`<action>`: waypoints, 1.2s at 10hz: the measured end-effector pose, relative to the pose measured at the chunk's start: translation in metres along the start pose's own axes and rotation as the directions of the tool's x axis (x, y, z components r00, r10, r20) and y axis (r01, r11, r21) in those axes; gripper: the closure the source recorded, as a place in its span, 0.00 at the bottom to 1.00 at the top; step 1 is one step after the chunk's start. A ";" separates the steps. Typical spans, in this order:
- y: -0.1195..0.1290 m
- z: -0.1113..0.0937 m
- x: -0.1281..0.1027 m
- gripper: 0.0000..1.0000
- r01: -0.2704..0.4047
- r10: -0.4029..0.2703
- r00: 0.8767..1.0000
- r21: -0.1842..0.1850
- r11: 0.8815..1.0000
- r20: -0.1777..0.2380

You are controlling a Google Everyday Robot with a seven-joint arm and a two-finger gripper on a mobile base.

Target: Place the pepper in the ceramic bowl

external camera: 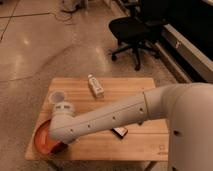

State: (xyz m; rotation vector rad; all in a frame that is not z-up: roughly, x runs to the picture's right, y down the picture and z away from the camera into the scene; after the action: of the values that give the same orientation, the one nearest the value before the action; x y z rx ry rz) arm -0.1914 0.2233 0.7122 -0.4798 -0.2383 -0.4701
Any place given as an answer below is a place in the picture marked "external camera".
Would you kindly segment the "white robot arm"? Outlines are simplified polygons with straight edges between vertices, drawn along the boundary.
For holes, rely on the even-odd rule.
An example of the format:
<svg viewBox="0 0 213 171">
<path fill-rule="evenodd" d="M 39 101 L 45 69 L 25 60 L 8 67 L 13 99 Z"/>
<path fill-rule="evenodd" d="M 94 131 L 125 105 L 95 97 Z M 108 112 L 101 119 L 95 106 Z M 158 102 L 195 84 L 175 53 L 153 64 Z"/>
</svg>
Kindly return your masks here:
<svg viewBox="0 0 213 171">
<path fill-rule="evenodd" d="M 60 103 L 49 135 L 65 144 L 99 131 L 167 119 L 168 171 L 213 171 L 213 84 L 171 84 L 139 92 L 79 116 Z"/>
</svg>

